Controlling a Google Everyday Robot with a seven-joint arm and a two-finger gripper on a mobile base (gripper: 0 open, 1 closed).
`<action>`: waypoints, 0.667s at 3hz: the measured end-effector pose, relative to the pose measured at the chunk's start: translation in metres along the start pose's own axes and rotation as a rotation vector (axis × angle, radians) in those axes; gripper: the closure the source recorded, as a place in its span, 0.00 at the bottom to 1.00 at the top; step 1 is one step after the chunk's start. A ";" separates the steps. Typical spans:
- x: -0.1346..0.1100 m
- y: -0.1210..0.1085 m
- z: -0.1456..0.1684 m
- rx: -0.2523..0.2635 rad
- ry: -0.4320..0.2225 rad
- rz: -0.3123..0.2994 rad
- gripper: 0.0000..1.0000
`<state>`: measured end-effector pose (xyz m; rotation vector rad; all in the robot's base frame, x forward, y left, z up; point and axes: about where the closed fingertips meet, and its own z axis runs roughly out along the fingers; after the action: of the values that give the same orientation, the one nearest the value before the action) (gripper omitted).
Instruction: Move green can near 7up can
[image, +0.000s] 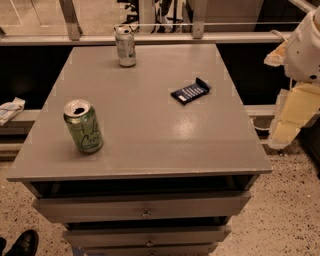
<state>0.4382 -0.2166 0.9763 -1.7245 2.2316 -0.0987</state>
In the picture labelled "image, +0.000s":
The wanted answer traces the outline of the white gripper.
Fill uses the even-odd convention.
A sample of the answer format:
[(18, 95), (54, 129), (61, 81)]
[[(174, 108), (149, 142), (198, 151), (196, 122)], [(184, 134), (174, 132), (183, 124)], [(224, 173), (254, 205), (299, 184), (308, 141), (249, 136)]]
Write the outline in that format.
[(320, 7), (310, 11), (288, 43), (277, 46), (264, 63), (272, 67), (284, 65), (286, 76), (300, 81), (279, 93), (269, 130), (268, 146), (284, 149), (320, 109)]

